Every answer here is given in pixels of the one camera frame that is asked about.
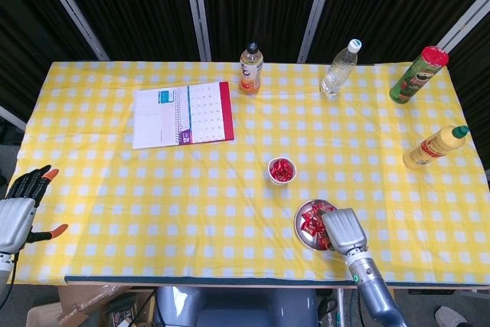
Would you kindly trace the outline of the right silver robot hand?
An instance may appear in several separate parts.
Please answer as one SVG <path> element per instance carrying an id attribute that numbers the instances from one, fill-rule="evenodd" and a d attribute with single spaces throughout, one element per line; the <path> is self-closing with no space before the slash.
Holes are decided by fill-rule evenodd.
<path id="1" fill-rule="evenodd" d="M 353 250 L 366 251 L 367 236 L 352 208 L 341 208 L 321 215 L 328 238 L 335 251 L 348 255 Z"/>

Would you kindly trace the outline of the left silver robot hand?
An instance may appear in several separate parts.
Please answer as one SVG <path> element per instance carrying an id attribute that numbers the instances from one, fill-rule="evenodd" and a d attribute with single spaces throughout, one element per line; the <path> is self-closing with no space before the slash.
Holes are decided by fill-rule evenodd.
<path id="1" fill-rule="evenodd" d="M 32 230 L 42 198 L 58 172 L 57 168 L 46 165 L 14 180 L 1 200 L 1 254 L 15 255 L 25 244 L 51 240 L 67 230 L 67 224 L 52 231 Z"/>

